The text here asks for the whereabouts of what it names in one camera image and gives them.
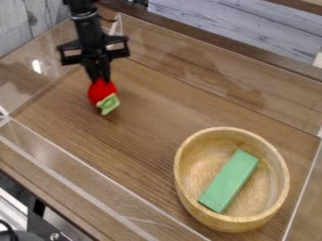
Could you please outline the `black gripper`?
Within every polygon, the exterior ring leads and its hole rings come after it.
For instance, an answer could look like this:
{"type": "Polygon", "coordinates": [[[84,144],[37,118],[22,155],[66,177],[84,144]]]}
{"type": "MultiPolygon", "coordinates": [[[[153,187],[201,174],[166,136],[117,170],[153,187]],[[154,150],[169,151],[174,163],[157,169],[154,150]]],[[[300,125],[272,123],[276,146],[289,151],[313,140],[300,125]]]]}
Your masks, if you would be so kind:
{"type": "Polygon", "coordinates": [[[57,45],[55,50],[59,53],[62,65],[81,63],[92,82],[100,76],[105,82],[109,82],[109,61],[129,56],[128,37],[102,32],[97,7],[94,6],[96,1],[62,0],[74,23],[76,39],[57,45]]]}

